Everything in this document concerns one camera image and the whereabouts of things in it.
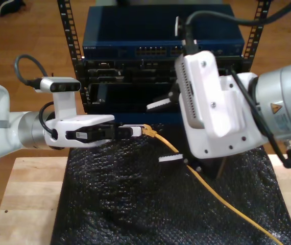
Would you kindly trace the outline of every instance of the yellow warning sticker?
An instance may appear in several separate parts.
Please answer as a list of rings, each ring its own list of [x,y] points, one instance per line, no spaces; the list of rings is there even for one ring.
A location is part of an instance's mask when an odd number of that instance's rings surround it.
[[[283,106],[271,103],[273,114],[276,114]]]

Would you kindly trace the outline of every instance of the black cable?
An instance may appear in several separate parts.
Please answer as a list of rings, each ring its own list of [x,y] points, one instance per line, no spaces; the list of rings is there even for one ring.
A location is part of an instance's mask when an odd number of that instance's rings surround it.
[[[21,75],[21,72],[19,71],[19,67],[18,67],[18,64],[19,64],[19,61],[22,59],[22,58],[25,58],[25,59],[29,59],[31,60],[33,63],[35,63],[38,68],[40,69],[40,71],[42,72],[42,75],[44,77],[48,77],[47,75],[47,72],[45,71],[45,69],[43,68],[43,66],[40,64],[40,62],[32,57],[31,55],[27,55],[27,54],[23,54],[23,55],[19,55],[16,57],[15,59],[15,62],[14,62],[14,70],[15,70],[15,74],[17,76],[17,78],[22,82],[24,83],[25,85],[28,85],[28,86],[31,86],[31,80],[26,80],[25,78],[22,77]]]
[[[223,14],[220,12],[200,10],[200,11],[194,12],[187,18],[186,25],[187,26],[191,25],[192,21],[195,18],[198,18],[200,16],[213,16],[213,17],[217,17],[220,19],[224,19],[224,20],[236,23],[241,26],[248,26],[248,27],[263,26],[265,24],[267,25],[267,24],[273,23],[274,21],[280,19],[281,17],[283,17],[285,14],[289,13],[290,11],[291,11],[291,3],[289,3],[284,8],[282,8],[281,10],[279,10],[278,12],[276,12],[275,14],[271,15],[268,18],[259,19],[259,20],[247,20],[247,19],[236,18],[234,16],[230,16],[230,15]]]
[[[51,105],[53,105],[53,104],[54,104],[53,101],[48,102],[48,103],[45,104],[45,105],[40,109],[40,111],[39,111],[39,121],[40,121],[42,127],[43,127],[43,128],[44,128],[48,133],[50,133],[51,135],[53,134],[54,131],[53,131],[52,129],[48,128],[48,126],[45,124],[45,122],[44,122],[44,120],[43,120],[43,112],[45,111],[45,109],[46,109],[47,107],[49,107],[49,106],[51,106]]]
[[[239,77],[236,74],[236,72],[232,68],[230,69],[230,72],[231,72],[231,75],[232,75],[233,79],[235,80],[236,84],[238,85],[239,89],[241,90],[241,93],[243,94],[244,98],[246,99],[247,103],[249,104],[249,106],[251,108],[252,115],[254,116],[256,122],[258,124],[260,124],[260,129],[263,131],[263,134],[267,137],[267,139],[268,139],[269,143],[271,144],[274,152],[279,157],[279,159],[281,160],[283,165],[287,166],[288,165],[287,159],[285,159],[285,157],[283,156],[281,150],[279,149],[278,144],[274,139],[273,133],[270,131],[268,125],[266,124],[266,122],[264,121],[262,116],[259,114],[255,102],[253,101],[253,99],[248,94],[247,89],[244,87],[243,83],[239,79]]]
[[[223,14],[223,13],[215,12],[215,11],[206,11],[206,10],[196,11],[192,13],[191,15],[189,15],[185,22],[185,34],[184,34],[185,37],[184,38],[185,38],[186,45],[184,48],[185,48],[186,55],[196,54],[199,51],[198,46],[194,44],[193,42],[194,38],[193,38],[191,24],[195,18],[198,18],[201,16],[213,16],[220,19],[224,19],[232,23],[236,23],[241,26],[252,27],[252,26],[263,26],[265,24],[267,25],[267,24],[273,23],[276,20],[283,17],[285,14],[289,13],[290,11],[291,11],[291,3],[289,3],[284,8],[282,8],[275,14],[271,15],[270,17],[265,18],[265,19],[258,19],[258,20],[240,19],[228,14]]]

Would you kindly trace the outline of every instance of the camera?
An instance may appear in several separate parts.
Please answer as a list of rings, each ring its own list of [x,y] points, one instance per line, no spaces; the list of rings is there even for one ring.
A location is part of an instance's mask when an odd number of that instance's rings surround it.
[[[79,91],[81,83],[74,78],[43,77],[40,90],[44,93],[75,92]]]

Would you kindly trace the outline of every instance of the bubble wrap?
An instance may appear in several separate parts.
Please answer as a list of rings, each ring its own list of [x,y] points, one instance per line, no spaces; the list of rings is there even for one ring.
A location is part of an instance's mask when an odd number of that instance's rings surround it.
[[[185,148],[182,128],[155,129]],[[158,163],[170,153],[147,136],[72,149],[51,245],[275,244],[221,204],[184,164]],[[283,244],[291,244],[291,220],[263,148],[229,157],[221,178],[205,180]]]

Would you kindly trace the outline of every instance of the wooden table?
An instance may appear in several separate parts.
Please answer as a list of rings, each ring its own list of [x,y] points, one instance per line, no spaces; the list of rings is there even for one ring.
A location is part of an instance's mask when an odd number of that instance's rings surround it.
[[[269,155],[291,216],[291,169]],[[0,245],[50,244],[67,157],[17,158],[0,206]]]

